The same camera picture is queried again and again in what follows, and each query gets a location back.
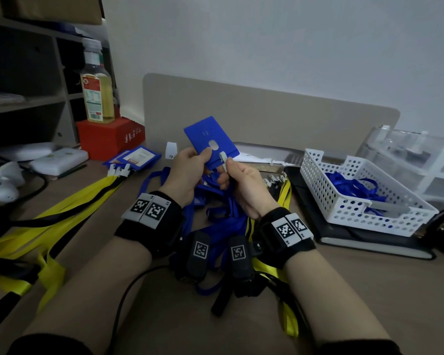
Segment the person's left hand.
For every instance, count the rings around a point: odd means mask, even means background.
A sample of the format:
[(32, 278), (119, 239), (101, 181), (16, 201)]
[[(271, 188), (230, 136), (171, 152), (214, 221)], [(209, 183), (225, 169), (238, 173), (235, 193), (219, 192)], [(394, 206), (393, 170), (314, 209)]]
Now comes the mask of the person's left hand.
[(166, 182), (159, 189), (181, 207), (193, 201), (194, 189), (206, 171), (205, 163), (196, 160), (197, 155), (192, 147), (181, 150), (173, 161)]

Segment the person's right hand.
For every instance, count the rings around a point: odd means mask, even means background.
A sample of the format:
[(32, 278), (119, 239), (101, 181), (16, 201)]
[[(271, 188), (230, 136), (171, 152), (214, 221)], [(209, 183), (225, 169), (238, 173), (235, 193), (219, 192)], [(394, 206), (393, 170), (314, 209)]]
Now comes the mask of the person's right hand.
[(245, 214), (254, 220), (259, 220), (269, 212), (280, 207), (269, 193), (260, 172), (245, 164), (244, 176), (229, 176), (222, 166), (217, 169), (219, 178), (217, 183), (221, 190), (229, 187), (234, 180), (235, 189), (233, 196), (242, 207)]

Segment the plain blue card holder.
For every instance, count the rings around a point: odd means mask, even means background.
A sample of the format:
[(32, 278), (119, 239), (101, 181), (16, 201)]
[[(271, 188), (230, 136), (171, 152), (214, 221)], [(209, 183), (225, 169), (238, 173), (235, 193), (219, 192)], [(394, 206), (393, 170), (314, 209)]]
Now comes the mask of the plain blue card holder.
[(184, 128), (184, 132), (197, 153), (211, 148), (212, 155), (206, 162), (206, 168), (210, 171), (224, 164), (220, 153), (225, 153), (227, 158), (235, 158), (240, 152), (226, 132), (213, 116), (209, 116), (199, 122)]

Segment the person's right forearm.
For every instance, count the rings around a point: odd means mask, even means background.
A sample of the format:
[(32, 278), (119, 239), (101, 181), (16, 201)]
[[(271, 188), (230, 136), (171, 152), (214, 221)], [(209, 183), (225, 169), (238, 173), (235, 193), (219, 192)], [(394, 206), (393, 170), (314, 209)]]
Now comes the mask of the person's right forearm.
[(295, 254), (284, 270), (317, 346), (391, 339), (367, 304), (319, 251)]

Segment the white papers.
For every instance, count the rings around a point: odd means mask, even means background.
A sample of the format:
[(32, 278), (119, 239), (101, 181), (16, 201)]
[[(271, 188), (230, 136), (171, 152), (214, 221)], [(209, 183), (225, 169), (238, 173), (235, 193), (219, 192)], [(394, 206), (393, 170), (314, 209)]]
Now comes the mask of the white papers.
[(240, 154), (236, 161), (280, 166), (300, 166), (304, 157), (303, 150), (235, 142)]

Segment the blue card holder with card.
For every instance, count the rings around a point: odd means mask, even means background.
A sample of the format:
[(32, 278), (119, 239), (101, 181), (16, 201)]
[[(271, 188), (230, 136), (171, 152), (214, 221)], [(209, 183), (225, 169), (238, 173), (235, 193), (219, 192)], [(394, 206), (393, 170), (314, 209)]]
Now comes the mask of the blue card holder with card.
[(141, 171), (153, 167), (161, 158), (161, 154), (153, 152), (140, 145), (131, 150), (125, 150), (104, 163), (108, 169), (114, 165), (115, 168), (124, 169), (126, 165), (134, 171)]

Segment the red box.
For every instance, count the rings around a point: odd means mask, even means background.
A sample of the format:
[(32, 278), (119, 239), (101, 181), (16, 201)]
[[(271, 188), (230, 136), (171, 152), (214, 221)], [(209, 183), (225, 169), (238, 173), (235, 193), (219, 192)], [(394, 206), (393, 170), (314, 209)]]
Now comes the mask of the red box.
[(76, 125), (81, 149), (95, 161), (111, 160), (123, 151), (141, 145), (146, 138), (143, 125), (123, 117), (109, 124), (84, 120)]

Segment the white perforated plastic basket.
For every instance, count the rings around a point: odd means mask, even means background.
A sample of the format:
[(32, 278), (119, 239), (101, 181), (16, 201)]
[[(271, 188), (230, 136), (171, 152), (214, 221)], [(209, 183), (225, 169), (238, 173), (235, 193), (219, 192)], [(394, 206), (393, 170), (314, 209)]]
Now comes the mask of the white perforated plastic basket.
[(306, 149), (300, 172), (327, 222), (410, 237), (439, 213), (371, 161), (336, 165), (323, 155)]

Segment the black notebook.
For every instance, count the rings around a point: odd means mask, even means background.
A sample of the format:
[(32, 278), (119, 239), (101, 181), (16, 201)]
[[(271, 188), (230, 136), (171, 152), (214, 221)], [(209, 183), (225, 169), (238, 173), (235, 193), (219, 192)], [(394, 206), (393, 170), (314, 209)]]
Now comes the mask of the black notebook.
[(317, 243), (423, 260), (437, 258), (433, 250), (421, 245), (414, 237), (403, 237), (328, 223), (302, 178), (300, 167), (287, 166), (284, 168), (284, 172), (291, 182), (292, 193)]

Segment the clear plastic drawer organizer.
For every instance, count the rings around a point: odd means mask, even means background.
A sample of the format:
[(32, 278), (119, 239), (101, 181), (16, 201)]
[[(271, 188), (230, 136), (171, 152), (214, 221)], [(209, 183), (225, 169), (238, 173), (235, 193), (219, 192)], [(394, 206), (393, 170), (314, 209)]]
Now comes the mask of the clear plastic drawer organizer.
[(416, 195), (444, 204), (444, 137), (374, 127), (357, 150)]

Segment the grey shelf unit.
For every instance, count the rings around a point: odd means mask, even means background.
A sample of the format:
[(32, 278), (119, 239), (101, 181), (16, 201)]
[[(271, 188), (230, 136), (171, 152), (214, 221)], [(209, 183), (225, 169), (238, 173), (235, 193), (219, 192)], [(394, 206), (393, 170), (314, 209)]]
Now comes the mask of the grey shelf unit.
[(0, 147), (79, 144), (76, 121), (86, 118), (83, 39), (102, 42), (112, 74), (107, 39), (91, 33), (99, 28), (0, 17)]

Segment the cardboard box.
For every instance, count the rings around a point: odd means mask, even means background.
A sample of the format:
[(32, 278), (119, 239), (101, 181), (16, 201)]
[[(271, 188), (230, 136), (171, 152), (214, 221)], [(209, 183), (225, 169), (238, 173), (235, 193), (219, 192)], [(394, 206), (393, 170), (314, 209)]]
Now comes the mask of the cardboard box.
[(101, 25), (99, 0), (0, 0), (0, 17)]

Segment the black right sleeve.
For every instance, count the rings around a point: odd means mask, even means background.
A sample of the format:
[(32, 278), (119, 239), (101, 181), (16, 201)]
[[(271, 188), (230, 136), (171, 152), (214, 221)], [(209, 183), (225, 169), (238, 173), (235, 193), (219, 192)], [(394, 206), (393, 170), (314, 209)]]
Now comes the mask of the black right sleeve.
[(327, 342), (316, 355), (403, 355), (398, 345), (387, 339), (358, 339)]

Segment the black sleeve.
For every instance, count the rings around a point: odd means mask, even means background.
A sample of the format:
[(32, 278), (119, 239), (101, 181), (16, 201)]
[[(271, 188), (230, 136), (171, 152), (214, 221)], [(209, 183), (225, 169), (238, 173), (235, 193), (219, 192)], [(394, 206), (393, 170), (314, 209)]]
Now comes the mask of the black sleeve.
[(316, 355), (403, 355), (398, 345), (387, 339), (358, 339), (327, 342)]
[(81, 341), (56, 334), (29, 334), (14, 340), (6, 355), (94, 355)]

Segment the black left sleeve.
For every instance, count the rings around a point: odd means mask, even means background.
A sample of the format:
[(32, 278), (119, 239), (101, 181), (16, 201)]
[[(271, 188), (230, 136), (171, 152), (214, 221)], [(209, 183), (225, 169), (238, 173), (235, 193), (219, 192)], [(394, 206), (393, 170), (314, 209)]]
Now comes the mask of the black left sleeve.
[(94, 355), (81, 341), (56, 334), (29, 334), (14, 340), (6, 355)]

